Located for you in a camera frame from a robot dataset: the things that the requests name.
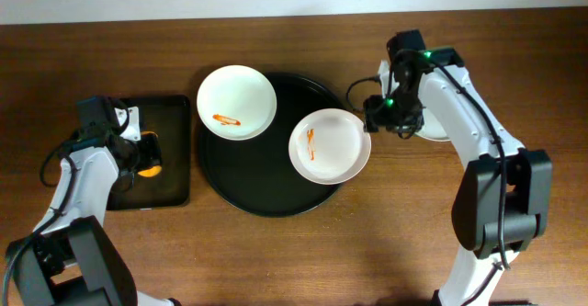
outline wooden tabletop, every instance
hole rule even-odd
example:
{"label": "wooden tabletop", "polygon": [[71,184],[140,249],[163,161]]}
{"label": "wooden tabletop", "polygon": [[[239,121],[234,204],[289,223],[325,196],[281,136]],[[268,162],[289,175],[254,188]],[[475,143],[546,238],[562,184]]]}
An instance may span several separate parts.
{"label": "wooden tabletop", "polygon": [[[38,169],[77,126],[77,100],[185,94],[194,107],[204,77],[227,64],[304,74],[343,99],[386,59],[386,41],[410,28],[431,47],[455,46],[498,120],[553,161],[547,232],[492,299],[585,304],[588,8],[2,26],[0,246],[29,233],[48,208],[53,190]],[[377,92],[365,85],[354,100]],[[450,210],[461,164],[450,143],[381,132],[372,144],[358,176],[299,216],[234,208],[192,155],[189,204],[108,212],[105,229],[139,290],[184,305],[430,300],[458,249]],[[53,163],[50,176],[58,173]],[[20,304],[14,285],[10,300]]]}

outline white plate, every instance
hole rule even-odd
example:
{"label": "white plate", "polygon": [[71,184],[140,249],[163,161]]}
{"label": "white plate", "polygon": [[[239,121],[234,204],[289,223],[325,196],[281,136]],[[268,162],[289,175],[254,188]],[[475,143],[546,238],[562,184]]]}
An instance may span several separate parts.
{"label": "white plate", "polygon": [[272,123],[276,92],[255,69],[226,66],[202,82],[197,107],[210,131],[227,140],[243,141],[259,135]]}
{"label": "white plate", "polygon": [[366,165],[371,138],[355,115],[336,108],[311,113],[294,128],[288,152],[306,179],[324,185],[345,182]]}

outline black round tray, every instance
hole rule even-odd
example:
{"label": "black round tray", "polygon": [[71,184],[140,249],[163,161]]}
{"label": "black round tray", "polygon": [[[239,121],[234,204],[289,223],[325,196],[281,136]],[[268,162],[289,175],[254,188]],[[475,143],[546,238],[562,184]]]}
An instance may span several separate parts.
{"label": "black round tray", "polygon": [[288,155],[294,127],[323,108],[343,108],[326,87],[295,74],[266,74],[277,97],[272,124],[246,141],[229,141],[202,128],[200,165],[210,185],[235,207],[267,217],[285,217],[319,206],[341,186],[302,177]]}

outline food residue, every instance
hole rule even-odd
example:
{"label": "food residue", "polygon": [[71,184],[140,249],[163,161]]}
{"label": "food residue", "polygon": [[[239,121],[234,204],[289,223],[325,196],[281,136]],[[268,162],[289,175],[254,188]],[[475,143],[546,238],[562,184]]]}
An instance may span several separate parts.
{"label": "food residue", "polygon": [[311,157],[311,160],[314,160],[314,152],[316,151],[314,148],[314,129],[307,130],[306,137],[309,139],[309,156]]}
{"label": "food residue", "polygon": [[239,122],[238,119],[232,119],[232,118],[228,118],[228,117],[224,117],[222,115],[219,114],[215,114],[212,116],[213,119],[220,121],[220,124],[223,126],[226,125],[233,125],[233,126],[241,126],[241,122]]}

